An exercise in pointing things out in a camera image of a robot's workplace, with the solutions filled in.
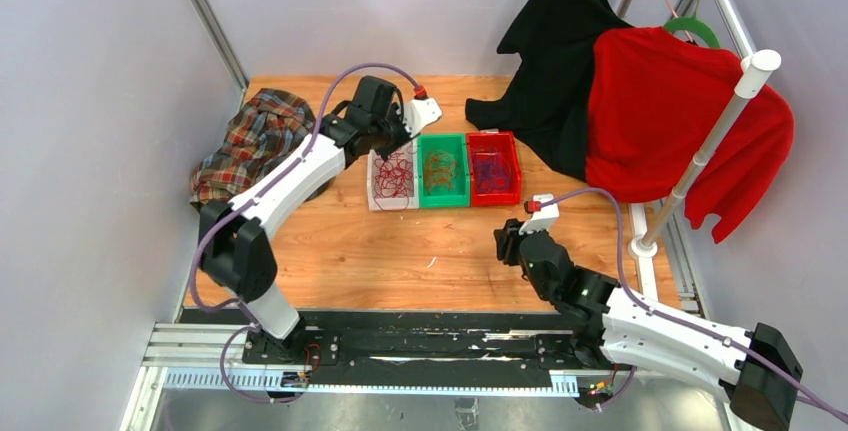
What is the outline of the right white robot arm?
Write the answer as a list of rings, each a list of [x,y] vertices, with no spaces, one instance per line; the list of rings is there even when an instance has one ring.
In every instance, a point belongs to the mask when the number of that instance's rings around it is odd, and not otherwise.
[[[803,368],[783,334],[707,321],[651,300],[622,282],[575,264],[545,231],[522,232],[509,219],[493,232],[496,257],[518,266],[538,297],[572,325],[571,351],[582,366],[604,360],[664,374],[729,404],[762,430],[789,428]]]

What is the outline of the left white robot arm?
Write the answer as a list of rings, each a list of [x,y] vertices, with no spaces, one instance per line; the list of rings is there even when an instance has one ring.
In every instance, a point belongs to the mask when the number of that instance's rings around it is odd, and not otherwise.
[[[406,100],[392,83],[360,79],[353,98],[320,117],[317,133],[258,184],[200,213],[195,270],[226,288],[257,331],[269,336],[268,351],[283,364],[298,362],[306,337],[300,316],[276,283],[271,240],[282,224],[322,186],[357,159],[389,157],[438,121],[441,111],[425,92]]]

